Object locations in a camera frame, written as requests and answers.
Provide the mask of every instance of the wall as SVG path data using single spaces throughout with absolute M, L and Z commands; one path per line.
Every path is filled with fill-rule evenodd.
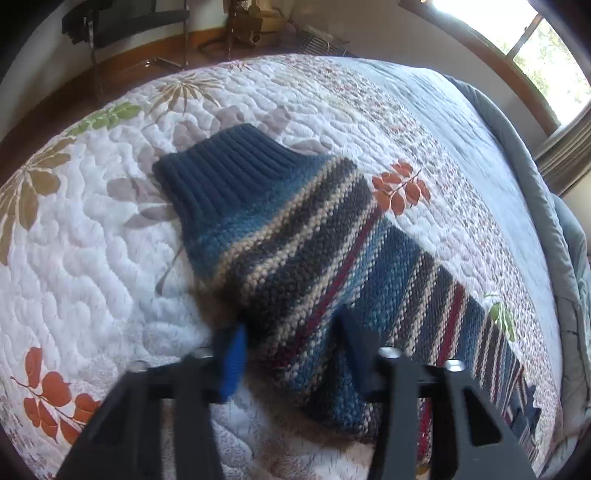
M 530 151 L 547 138 L 513 90 L 481 59 L 396 0 L 298 0 L 292 18 L 350 40 L 356 55 L 428 67 L 471 83 L 505 112 Z
M 585 175 L 562 199 L 585 230 L 587 251 L 591 254 L 591 173 Z
M 68 80 L 91 67 L 86 43 L 72 45 L 61 33 L 61 18 L 81 3 L 64 1 L 25 43 L 0 84 L 0 139 L 35 105 Z M 158 0 L 159 10 L 179 8 L 182 0 Z M 189 30 L 221 27 L 226 21 L 222 0 L 189 0 Z M 182 33 L 182 25 L 168 25 L 135 35 L 98 51 L 98 60 L 141 44 Z

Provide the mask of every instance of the orange leaf print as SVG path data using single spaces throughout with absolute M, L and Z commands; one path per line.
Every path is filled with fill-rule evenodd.
M 413 181 L 409 181 L 404 186 L 404 193 L 407 195 L 407 200 L 411 205 L 416 205 L 421 198 L 421 190 Z
M 56 442 L 57 437 L 57 422 L 47 411 L 47 408 L 42 401 L 39 402 L 39 416 L 41 418 L 41 428 L 47 436 L 53 438 Z
M 59 373 L 49 372 L 41 381 L 41 396 L 54 407 L 63 407 L 72 399 L 68 385 Z
M 394 185 L 402 183 L 402 179 L 398 175 L 390 173 L 388 171 L 382 173 L 382 180 L 386 183 L 392 183 Z
M 29 379 L 29 387 L 37 388 L 39 386 L 39 376 L 41 374 L 41 349 L 32 347 L 25 357 L 25 372 Z
M 33 426 L 37 428 L 41 424 L 37 402 L 34 398 L 27 397 L 22 401 L 22 405 L 25 407 L 25 414 L 29 417 L 29 420 L 31 420 Z
M 99 408 L 100 402 L 94 401 L 88 393 L 81 393 L 74 400 L 76 409 L 74 411 L 74 420 L 88 423 L 94 412 Z
M 60 429 L 61 429 L 61 434 L 64 436 L 66 441 L 70 445 L 74 445 L 74 442 L 80 436 L 80 432 L 78 432 L 78 430 L 76 430 L 72 425 L 70 425 L 64 419 L 60 420 Z
M 404 169 L 406 170 L 408 173 L 412 173 L 413 172 L 413 167 L 410 163 L 407 163 L 405 161 L 399 161 L 398 164 Z
M 396 172 L 399 173 L 400 175 L 402 175 L 403 177 L 407 177 L 408 178 L 410 176 L 410 172 L 406 168 L 401 167 L 400 165 L 398 165 L 397 163 L 395 163 L 394 165 L 392 165 L 392 168 L 394 170 L 396 170 Z
M 378 207 L 380 210 L 385 212 L 390 208 L 390 197 L 387 193 L 384 193 L 380 190 L 378 192 L 374 192 L 374 197 L 378 201 Z
M 406 204 L 404 203 L 402 195 L 398 192 L 394 193 L 394 195 L 392 195 L 392 211 L 394 212 L 394 215 L 402 215 L 405 207 Z
M 374 187 L 378 190 L 382 190 L 384 188 L 384 181 L 381 178 L 373 177 L 371 181 L 374 184 Z

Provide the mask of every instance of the knit sweater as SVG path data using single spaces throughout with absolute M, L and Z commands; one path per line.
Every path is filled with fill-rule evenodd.
M 535 453 L 533 387 L 505 336 L 383 217 L 352 161 L 297 154 L 246 124 L 166 155 L 154 174 L 180 216 L 199 283 L 236 307 L 254 357 L 314 419 L 359 440 L 377 437 L 381 409 L 355 391 L 334 328 L 345 307 L 417 362 L 461 359 Z

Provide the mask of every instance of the window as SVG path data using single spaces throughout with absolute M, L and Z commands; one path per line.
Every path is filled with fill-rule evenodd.
M 527 0 L 421 0 L 483 35 L 530 79 L 567 124 L 591 100 L 591 86 L 552 26 Z

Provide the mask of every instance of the bed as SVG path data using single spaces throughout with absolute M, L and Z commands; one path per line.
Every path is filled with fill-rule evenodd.
M 151 169 L 245 122 L 301 153 L 348 156 L 373 189 L 393 164 L 414 169 L 420 198 L 387 216 L 494 312 L 541 409 L 532 466 L 541 473 L 553 452 L 563 462 L 584 424 L 589 265 L 575 272 L 511 124 L 431 70 L 272 56 L 136 88 L 0 189 L 0 423 L 32 472 L 56 474 L 131 360 L 166 364 L 207 343 L 180 222 Z M 212 413 L 229 479 L 366 477 L 369 446 L 285 405 L 256 374 Z

